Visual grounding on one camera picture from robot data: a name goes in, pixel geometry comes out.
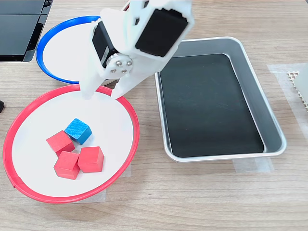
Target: clear tape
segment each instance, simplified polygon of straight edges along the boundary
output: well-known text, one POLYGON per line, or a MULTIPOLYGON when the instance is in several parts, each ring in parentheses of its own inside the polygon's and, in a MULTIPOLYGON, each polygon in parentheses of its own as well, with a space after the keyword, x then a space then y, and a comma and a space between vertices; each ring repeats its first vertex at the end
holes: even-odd
POLYGON ((305 138, 308 139, 308 113, 287 74, 288 72, 298 71, 300 75, 308 77, 308 64, 278 64, 267 66, 270 72, 276 76, 305 138))
POLYGON ((270 157, 256 157, 233 159, 233 166, 237 173, 244 172, 272 172, 274 165, 270 157))
MULTIPOLYGON (((131 177, 131 164, 127 167, 125 172, 120 177, 131 177)), ((98 194, 84 199, 82 201, 76 201, 72 204, 82 204, 82 203, 101 203, 106 201, 106 190, 99 192, 98 194)))

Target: blue cube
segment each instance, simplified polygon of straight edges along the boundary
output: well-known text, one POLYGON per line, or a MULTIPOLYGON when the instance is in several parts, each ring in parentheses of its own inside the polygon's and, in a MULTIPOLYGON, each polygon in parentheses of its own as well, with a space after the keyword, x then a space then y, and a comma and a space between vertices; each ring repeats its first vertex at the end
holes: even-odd
POLYGON ((79 144, 83 144, 92 131, 88 125, 79 119, 74 119, 72 123, 64 130, 64 132, 73 140, 79 144))

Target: blue rim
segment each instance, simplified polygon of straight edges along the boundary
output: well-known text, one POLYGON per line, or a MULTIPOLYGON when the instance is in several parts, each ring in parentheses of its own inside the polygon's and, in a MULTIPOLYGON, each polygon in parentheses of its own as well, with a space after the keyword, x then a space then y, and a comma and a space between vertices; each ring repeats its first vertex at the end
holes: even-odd
POLYGON ((44 49, 47 45, 47 43, 50 41, 50 39, 55 36, 57 33, 59 33, 60 31, 67 29, 71 26, 76 26, 79 24, 84 24, 84 23, 91 23, 93 21, 97 21, 100 18, 100 16, 83 16, 83 17, 79 17, 79 18, 73 18, 70 20, 67 20, 65 22, 60 23, 59 25, 56 25, 54 28, 52 28, 50 31, 48 31, 40 40, 40 42, 38 43, 38 47, 37 47, 37 52, 36 52, 36 59, 37 59, 37 63, 39 65, 39 67, 41 68, 41 70, 43 72, 45 72, 47 75, 49 75, 50 77, 64 82, 64 83, 72 83, 72 84, 77 84, 79 83, 78 81, 71 81, 71 80, 67 80, 67 79, 62 79, 59 78, 57 76, 54 76, 45 66, 44 61, 43 61, 43 52, 44 49))

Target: wooden table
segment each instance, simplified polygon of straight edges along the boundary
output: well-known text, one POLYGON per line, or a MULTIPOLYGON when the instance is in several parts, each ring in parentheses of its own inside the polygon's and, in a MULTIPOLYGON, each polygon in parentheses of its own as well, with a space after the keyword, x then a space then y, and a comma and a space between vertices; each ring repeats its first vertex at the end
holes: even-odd
MULTIPOLYGON (((56 24, 122 0, 55 0, 46 33, 56 24)), ((196 26, 187 38, 233 36, 245 46, 287 137, 287 151, 272 158, 271 173, 236 173, 232 161, 181 164, 163 150, 154 78, 126 97, 139 117, 141 137, 132 176, 106 191, 106 202, 48 205, 27 198, 9 182, 0 162, 1 231, 307 231, 308 144, 267 64, 308 61, 305 0, 195 0, 196 26)), ((0 148, 15 117, 31 101, 64 84, 36 60, 0 63, 0 148)))

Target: red rim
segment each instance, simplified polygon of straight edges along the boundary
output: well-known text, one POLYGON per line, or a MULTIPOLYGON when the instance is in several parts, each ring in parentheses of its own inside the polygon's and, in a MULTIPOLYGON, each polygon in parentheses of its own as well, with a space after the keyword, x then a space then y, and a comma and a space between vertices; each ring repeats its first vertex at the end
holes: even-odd
MULTIPOLYGON (((11 127, 9 128, 7 135, 4 140, 4 145, 3 145, 3 164, 4 164, 4 169, 5 172, 10 179, 13 187, 17 188, 21 193, 24 195, 45 203, 52 203, 52 204, 65 204, 65 203, 71 203, 75 201, 80 201, 84 200, 88 197, 91 197, 102 190, 106 189, 108 186, 110 186, 114 181, 116 181, 122 173, 126 170, 126 168, 129 166, 131 163, 134 154, 137 150, 138 146, 138 141, 139 141, 139 123, 138 123, 138 118, 137 115, 133 109, 133 107, 130 105, 130 103, 124 98, 121 97, 117 99, 127 110, 132 124, 134 128, 134 137, 133 137, 133 143, 132 147, 130 149, 130 152, 128 154, 128 157, 123 164, 123 166, 105 183, 100 185, 99 187, 92 189, 88 192, 85 192, 83 194, 75 195, 75 196, 69 196, 69 197, 52 197, 52 196, 45 196, 40 193, 37 193, 30 189, 28 186, 25 185, 25 183, 21 180, 21 178, 17 175, 14 165, 13 165, 13 160, 12 160, 12 146, 13 146, 13 141, 15 138, 15 135, 19 129, 19 127, 22 125, 24 120, 34 111, 36 110, 39 106, 41 106, 43 103, 47 102, 48 100, 51 100, 52 98, 55 98, 59 95, 72 92, 72 91, 78 91, 80 90, 79 84, 74 84, 74 85, 68 85, 64 86, 55 90, 52 90, 36 100, 34 100, 32 103, 30 103, 14 120, 12 123, 11 127)), ((107 87, 100 86, 97 90, 97 92, 106 94, 106 95, 111 95, 111 89, 107 87)))

